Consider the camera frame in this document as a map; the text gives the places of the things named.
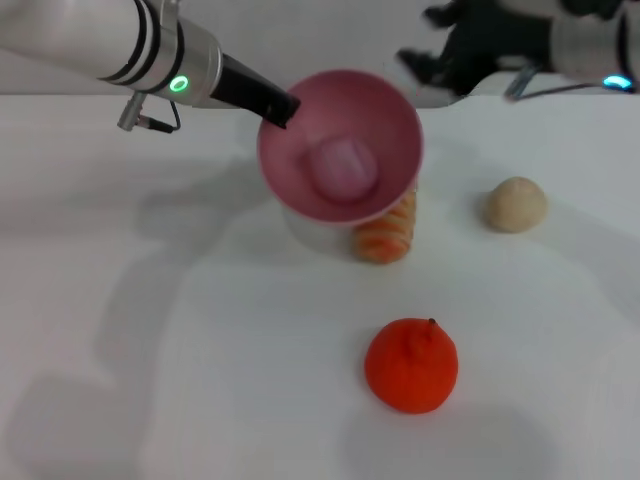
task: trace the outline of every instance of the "blue indicator light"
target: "blue indicator light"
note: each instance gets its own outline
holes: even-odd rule
[[[629,90],[633,87],[633,82],[622,75],[611,75],[602,81],[607,88],[616,88],[618,90]]]

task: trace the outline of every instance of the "pink bowl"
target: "pink bowl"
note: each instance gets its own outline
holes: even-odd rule
[[[287,130],[263,122],[258,158],[280,201],[311,220],[353,226],[384,215],[414,187],[422,164],[422,127],[415,109],[386,81],[335,70],[291,89],[302,101]],[[377,162],[376,186],[353,203],[335,202],[314,186],[310,152],[332,138],[353,138]]]

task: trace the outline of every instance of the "white tabletop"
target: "white tabletop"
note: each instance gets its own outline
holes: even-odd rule
[[[251,114],[125,134],[124,102],[0,98],[0,478],[638,478],[640,99],[422,111],[414,250],[387,268],[283,214]],[[478,196],[512,175],[551,215],[487,232]],[[458,347],[432,415],[362,381],[407,316]]]

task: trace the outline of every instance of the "metal connector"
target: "metal connector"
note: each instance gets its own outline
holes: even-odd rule
[[[124,107],[124,111],[120,116],[120,121],[118,121],[118,127],[125,132],[131,132],[138,124],[140,114],[142,113],[142,105],[146,99],[146,93],[134,93],[131,99],[127,102],[127,106]]]
[[[179,16],[180,0],[162,0],[160,5],[160,25],[162,28],[177,32]]]
[[[529,63],[527,64],[516,76],[516,78],[511,82],[509,88],[504,93],[504,97],[510,102],[517,102],[524,95],[524,91],[527,89],[533,77],[535,77],[538,72],[540,72],[540,67],[538,65]]]

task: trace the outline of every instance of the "white wall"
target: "white wall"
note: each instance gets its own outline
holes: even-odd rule
[[[556,0],[506,0],[545,14]],[[419,90],[395,62],[404,46],[439,50],[445,35],[420,18],[436,0],[184,0],[184,16],[210,29],[226,52],[286,87],[320,70],[358,68],[383,75],[416,105]],[[321,32],[312,35],[310,32]],[[110,93],[117,89],[0,52],[0,93]]]

